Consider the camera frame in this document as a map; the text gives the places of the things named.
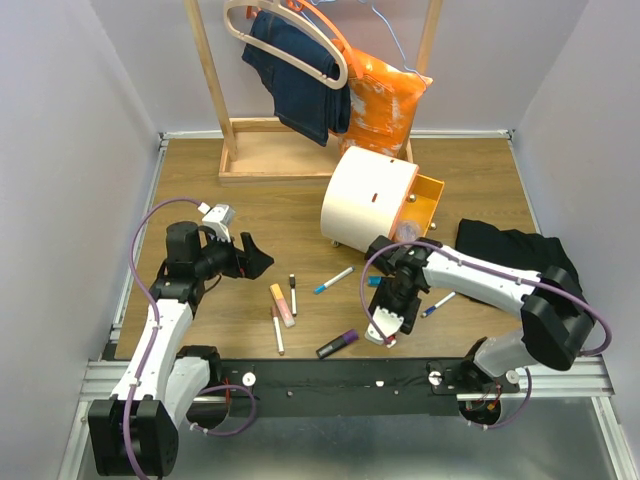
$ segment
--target orange shirt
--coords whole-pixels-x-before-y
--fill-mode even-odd
[[[342,51],[340,40],[332,42]],[[358,79],[349,66],[351,120],[347,133],[338,136],[340,154],[356,145],[390,157],[397,156],[409,134],[420,97],[433,80],[411,72],[401,72],[371,55],[353,49],[363,67]]]

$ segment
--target wooden tabletop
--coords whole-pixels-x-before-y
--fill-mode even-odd
[[[445,181],[444,193],[430,237],[454,246],[461,218],[483,220],[498,228],[533,232],[534,225],[509,146],[504,139],[412,140],[420,173]],[[355,328],[359,341],[336,356],[460,356],[483,336],[501,335],[519,321],[493,307],[457,296],[428,319],[418,319],[413,333],[400,335],[387,349],[364,339],[367,320],[358,296],[363,254],[348,247],[334,248],[320,233],[320,210],[325,187],[229,187],[217,180],[221,140],[171,140],[155,203],[175,196],[191,196],[209,205],[228,203],[236,210],[232,234],[250,232],[257,246],[275,259],[259,279],[223,278],[205,295],[188,330],[185,345],[214,345],[223,358],[278,357],[270,307],[269,286],[279,283],[289,301],[289,274],[297,281],[296,325],[282,327],[285,357],[315,357],[328,341]],[[152,218],[138,268],[150,285],[166,255],[165,230],[173,222],[201,215],[190,204],[169,205]],[[320,295],[313,289],[346,267],[355,273]],[[448,291],[433,289],[422,295],[422,308]],[[367,288],[368,298],[373,289]],[[134,287],[116,351],[131,358],[147,314],[144,297]]]

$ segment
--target wooden rack frame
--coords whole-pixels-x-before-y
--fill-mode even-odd
[[[425,74],[443,0],[430,0],[420,38],[416,70]],[[224,137],[219,178],[222,185],[327,184],[340,161],[337,139],[326,147],[294,132],[276,117],[230,118],[213,62],[198,0],[184,0],[202,70]],[[398,158],[413,163],[409,135]]]

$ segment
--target white cylindrical container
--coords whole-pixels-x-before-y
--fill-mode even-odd
[[[413,163],[349,148],[324,196],[322,234],[361,252],[378,235],[391,238],[417,173]]]

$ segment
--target orange highlighter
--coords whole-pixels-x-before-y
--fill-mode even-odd
[[[291,315],[291,310],[289,310],[289,305],[287,305],[287,301],[284,299],[284,295],[282,294],[282,289],[280,285],[274,283],[269,287],[271,290],[271,295],[273,295],[273,299],[276,302],[276,307],[278,307],[278,311],[280,312],[280,317],[282,317],[282,321],[284,322],[284,326],[287,328],[293,327],[296,322],[293,319],[293,315]]]

